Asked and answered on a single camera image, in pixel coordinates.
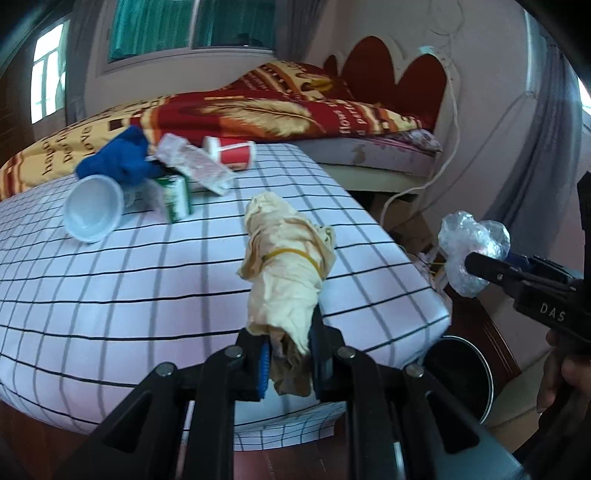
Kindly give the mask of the person right hand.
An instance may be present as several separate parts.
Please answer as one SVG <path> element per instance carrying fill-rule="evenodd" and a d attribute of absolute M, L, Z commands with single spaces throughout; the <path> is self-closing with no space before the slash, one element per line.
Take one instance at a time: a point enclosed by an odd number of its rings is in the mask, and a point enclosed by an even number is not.
<path fill-rule="evenodd" d="M 561 347 L 560 336 L 553 330 L 546 334 L 546 341 L 552 351 L 546 358 L 537 395 L 537 411 L 542 413 L 556 400 L 558 387 L 562 381 L 577 391 L 577 409 L 585 415 L 590 404 L 590 360 L 567 354 Z"/>

